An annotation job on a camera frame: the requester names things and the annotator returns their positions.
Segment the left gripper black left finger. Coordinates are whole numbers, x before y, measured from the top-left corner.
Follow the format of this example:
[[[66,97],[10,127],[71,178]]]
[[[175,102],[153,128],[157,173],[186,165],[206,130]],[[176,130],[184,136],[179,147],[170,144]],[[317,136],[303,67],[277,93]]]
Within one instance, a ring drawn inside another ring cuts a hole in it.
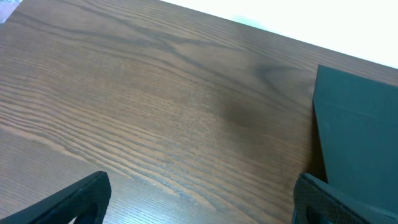
[[[1,224],[102,224],[111,198],[108,174],[97,171],[1,220]]]

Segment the black gift box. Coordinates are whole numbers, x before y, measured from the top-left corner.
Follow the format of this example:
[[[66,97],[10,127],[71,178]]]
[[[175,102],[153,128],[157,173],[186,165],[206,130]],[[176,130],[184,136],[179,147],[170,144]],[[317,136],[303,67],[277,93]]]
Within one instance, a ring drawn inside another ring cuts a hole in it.
[[[397,212],[397,87],[320,65],[313,109],[327,181]]]

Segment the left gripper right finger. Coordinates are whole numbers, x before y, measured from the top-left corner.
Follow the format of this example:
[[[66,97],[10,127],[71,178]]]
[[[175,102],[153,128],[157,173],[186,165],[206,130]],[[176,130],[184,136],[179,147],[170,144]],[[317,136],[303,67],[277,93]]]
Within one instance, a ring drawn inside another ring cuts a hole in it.
[[[301,173],[294,186],[292,224],[397,224],[397,214],[361,203],[314,177]]]

